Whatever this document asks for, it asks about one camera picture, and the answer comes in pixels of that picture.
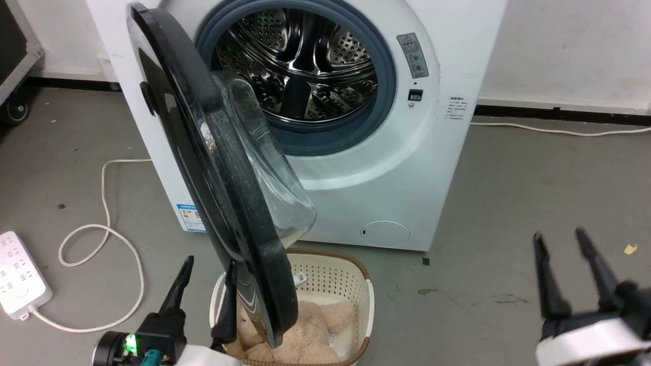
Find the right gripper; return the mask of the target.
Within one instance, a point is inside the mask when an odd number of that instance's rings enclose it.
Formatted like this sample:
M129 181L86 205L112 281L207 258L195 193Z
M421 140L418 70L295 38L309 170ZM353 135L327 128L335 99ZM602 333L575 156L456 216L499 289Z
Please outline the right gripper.
M588 262L598 292L599 311L620 310L612 318L578 327L540 341L536 347L539 365L649 365L649 288L633 281L620 283L583 227L575 231L583 258ZM541 232L532 238L539 288L540 313L545 320L572 314L569 302L556 282Z

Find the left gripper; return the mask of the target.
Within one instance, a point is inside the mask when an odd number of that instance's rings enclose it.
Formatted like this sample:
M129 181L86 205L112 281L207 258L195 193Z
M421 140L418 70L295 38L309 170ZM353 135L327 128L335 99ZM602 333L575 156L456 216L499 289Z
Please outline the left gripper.
M237 336L237 269L231 260L224 275L223 294L215 315L211 315L210 347L189 345L184 333L185 313L182 297L189 284L194 256L181 266L158 313L147 315L136 331L140 362L138 365L240 365L241 361L226 354L225 345Z

